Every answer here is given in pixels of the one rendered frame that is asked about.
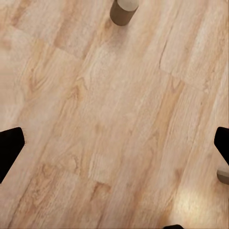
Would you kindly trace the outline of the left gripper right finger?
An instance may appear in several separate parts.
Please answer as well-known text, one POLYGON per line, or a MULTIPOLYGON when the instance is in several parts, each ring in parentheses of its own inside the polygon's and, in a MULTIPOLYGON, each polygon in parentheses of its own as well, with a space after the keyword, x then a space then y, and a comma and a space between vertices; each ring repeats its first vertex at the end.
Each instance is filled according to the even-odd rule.
POLYGON ((214 145, 218 151, 222 154, 227 164, 229 164, 229 129, 225 127, 218 127, 214 145))

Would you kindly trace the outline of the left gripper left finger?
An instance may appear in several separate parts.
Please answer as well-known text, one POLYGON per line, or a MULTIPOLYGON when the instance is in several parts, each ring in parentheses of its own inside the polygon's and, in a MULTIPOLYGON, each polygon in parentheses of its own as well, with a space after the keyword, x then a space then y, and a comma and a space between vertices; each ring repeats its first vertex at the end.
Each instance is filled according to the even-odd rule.
POLYGON ((0 132, 0 184, 25 145, 21 127, 0 132))

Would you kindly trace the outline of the pillar candle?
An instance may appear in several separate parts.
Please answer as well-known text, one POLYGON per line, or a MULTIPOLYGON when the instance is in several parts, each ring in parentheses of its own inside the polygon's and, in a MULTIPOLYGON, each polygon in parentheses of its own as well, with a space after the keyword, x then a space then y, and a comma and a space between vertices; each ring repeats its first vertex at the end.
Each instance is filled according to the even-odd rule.
POLYGON ((114 0, 110 18, 116 25, 127 25, 139 7, 139 0, 114 0))
POLYGON ((229 164, 220 165, 217 177, 222 183, 229 185, 229 164))

